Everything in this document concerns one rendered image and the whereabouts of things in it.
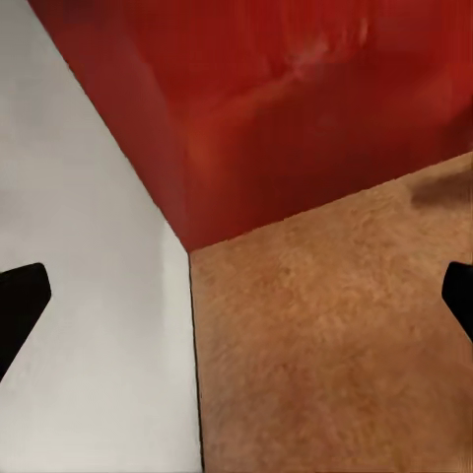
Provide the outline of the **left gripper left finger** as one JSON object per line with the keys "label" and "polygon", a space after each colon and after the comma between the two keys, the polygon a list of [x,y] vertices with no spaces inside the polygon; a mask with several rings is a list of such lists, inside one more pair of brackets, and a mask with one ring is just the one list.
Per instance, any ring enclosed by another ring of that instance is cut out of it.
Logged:
{"label": "left gripper left finger", "polygon": [[0,273],[0,379],[50,300],[48,276],[40,261]]}

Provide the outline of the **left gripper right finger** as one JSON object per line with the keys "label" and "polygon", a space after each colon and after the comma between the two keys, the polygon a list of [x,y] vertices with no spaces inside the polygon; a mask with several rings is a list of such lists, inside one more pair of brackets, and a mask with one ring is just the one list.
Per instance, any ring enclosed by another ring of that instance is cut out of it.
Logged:
{"label": "left gripper right finger", "polygon": [[450,262],[441,296],[473,342],[473,266]]}

